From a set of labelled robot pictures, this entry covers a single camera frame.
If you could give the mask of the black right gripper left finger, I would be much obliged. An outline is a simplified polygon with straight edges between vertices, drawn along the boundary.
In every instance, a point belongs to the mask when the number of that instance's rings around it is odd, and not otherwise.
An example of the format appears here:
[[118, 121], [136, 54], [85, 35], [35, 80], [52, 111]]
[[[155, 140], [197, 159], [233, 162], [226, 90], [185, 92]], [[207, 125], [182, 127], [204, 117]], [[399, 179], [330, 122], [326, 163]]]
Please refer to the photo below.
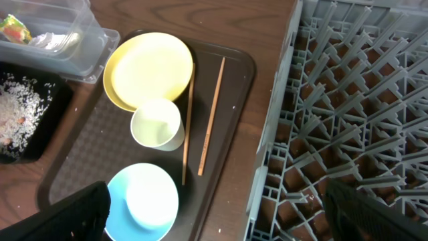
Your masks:
[[110, 211], [110, 193], [97, 181], [14, 225], [2, 241], [101, 240]]

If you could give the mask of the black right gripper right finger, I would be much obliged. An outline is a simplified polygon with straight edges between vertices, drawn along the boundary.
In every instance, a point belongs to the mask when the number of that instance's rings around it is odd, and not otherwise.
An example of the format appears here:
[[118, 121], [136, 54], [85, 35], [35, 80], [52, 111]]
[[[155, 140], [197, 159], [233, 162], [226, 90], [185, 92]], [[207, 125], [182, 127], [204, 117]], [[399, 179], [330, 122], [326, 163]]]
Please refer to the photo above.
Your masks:
[[427, 226], [399, 214], [392, 208], [331, 179], [326, 186], [323, 207], [334, 240], [427, 239]]

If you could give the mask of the light blue bowl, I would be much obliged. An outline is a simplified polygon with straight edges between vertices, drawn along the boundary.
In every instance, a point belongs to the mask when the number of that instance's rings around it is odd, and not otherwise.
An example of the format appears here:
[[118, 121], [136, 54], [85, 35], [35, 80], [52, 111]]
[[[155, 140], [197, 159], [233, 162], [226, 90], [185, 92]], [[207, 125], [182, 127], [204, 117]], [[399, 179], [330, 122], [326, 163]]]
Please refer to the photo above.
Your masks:
[[105, 231], [115, 241], [162, 240], [172, 228], [179, 195], [171, 176], [150, 163], [119, 171], [108, 183], [110, 213]]

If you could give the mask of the white paper cup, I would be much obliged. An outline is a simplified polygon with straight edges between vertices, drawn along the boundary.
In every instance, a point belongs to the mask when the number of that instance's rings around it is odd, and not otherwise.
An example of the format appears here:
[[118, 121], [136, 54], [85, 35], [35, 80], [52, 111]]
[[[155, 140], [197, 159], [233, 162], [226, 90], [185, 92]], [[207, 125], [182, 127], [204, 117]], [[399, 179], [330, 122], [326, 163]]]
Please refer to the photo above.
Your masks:
[[139, 145], [160, 151], [174, 151], [185, 140], [180, 110], [164, 98], [143, 102], [132, 115], [130, 131]]

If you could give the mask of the white tissue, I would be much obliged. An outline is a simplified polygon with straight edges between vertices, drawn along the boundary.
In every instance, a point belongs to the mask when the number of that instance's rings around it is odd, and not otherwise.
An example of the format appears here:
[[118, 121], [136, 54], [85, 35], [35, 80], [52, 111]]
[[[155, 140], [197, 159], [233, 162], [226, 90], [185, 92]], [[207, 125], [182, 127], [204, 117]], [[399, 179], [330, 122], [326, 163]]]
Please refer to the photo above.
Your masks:
[[80, 34], [75, 32], [68, 35], [47, 32], [34, 37], [28, 45], [45, 50], [57, 51], [62, 48], [66, 49], [72, 47], [79, 41]]

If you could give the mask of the green yellow snack wrapper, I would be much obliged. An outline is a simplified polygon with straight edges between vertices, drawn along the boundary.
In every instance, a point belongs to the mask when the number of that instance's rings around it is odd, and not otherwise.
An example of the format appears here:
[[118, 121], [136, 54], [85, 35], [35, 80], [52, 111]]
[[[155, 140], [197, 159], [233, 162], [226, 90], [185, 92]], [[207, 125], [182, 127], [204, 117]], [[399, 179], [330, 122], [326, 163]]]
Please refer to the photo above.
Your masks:
[[15, 44], [28, 44], [32, 40], [27, 27], [11, 14], [1, 22], [1, 33]]

